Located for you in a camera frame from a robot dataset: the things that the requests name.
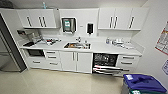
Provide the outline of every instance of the sink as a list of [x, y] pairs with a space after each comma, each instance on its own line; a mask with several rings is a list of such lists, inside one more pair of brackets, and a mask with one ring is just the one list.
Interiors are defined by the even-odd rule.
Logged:
[[90, 49], [89, 43], [67, 43], [64, 48]]

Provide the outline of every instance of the ceiling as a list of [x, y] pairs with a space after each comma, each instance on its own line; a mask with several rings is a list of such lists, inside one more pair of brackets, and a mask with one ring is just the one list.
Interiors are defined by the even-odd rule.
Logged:
[[100, 8], [141, 7], [148, 0], [10, 0], [16, 8], [42, 8], [43, 2], [49, 8]]

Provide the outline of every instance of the cabinet drawer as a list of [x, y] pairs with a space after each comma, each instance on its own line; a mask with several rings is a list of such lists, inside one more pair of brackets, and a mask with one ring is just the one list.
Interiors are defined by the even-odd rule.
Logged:
[[124, 60], [139, 60], [139, 56], [118, 55], [118, 59], [124, 59]]
[[49, 70], [61, 70], [62, 71], [62, 65], [60, 62], [47, 60], [47, 67]]
[[119, 74], [115, 74], [114, 76], [123, 76], [124, 74], [131, 74], [135, 70], [135, 68], [132, 67], [119, 67], [119, 68], [122, 68], [123, 71], [121, 71]]
[[59, 51], [44, 50], [47, 60], [60, 61]]
[[31, 68], [45, 68], [46, 67], [45, 59], [27, 59], [27, 62]]
[[120, 67], [120, 66], [123, 66], [123, 67], [136, 67], [138, 64], [138, 61], [135, 61], [135, 60], [117, 60], [117, 64], [116, 66]]

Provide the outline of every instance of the tile floor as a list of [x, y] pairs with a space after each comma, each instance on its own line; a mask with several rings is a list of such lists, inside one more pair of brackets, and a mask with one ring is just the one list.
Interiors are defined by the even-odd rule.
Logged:
[[123, 78], [41, 69], [0, 72], [0, 94], [120, 94]]

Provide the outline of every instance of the blue bin lid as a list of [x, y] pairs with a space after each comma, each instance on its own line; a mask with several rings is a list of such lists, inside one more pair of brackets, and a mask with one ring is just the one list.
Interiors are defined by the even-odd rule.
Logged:
[[124, 74], [124, 81], [131, 89], [149, 90], [165, 93], [167, 90], [152, 76], [142, 74]]

